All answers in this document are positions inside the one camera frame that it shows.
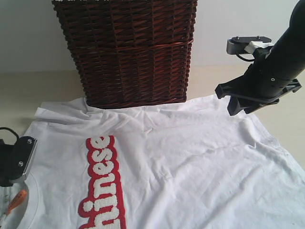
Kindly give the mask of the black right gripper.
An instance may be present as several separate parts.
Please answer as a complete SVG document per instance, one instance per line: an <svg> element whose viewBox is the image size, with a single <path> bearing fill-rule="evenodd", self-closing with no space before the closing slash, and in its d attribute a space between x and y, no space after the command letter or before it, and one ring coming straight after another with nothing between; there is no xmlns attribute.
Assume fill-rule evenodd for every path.
<svg viewBox="0 0 305 229"><path fill-rule="evenodd" d="M229 55L253 54L254 63L241 77L218 84L218 99L230 96L227 111L250 114L279 103L274 99L301 73L301 47L274 45L264 36L235 36L227 40Z"/></svg>

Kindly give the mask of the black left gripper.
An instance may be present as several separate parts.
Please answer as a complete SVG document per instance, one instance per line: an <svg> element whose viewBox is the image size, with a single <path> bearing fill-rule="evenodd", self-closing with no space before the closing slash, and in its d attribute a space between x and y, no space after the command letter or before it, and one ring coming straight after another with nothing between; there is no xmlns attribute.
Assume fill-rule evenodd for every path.
<svg viewBox="0 0 305 229"><path fill-rule="evenodd" d="M31 136L19 138L15 145L0 140L0 186L11 187L22 183L29 175L36 154L37 139Z"/></svg>

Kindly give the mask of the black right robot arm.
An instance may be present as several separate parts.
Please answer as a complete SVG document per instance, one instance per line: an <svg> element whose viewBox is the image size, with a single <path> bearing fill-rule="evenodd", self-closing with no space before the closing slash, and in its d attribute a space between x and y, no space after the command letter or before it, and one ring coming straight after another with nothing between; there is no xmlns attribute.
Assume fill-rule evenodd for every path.
<svg viewBox="0 0 305 229"><path fill-rule="evenodd" d="M288 29L275 44L264 36L236 36L228 39L226 51L240 59L244 54L253 56L242 76L215 89L219 99L230 97L229 115L250 114L297 92L302 87L297 76L305 69L305 2L296 4Z"/></svg>

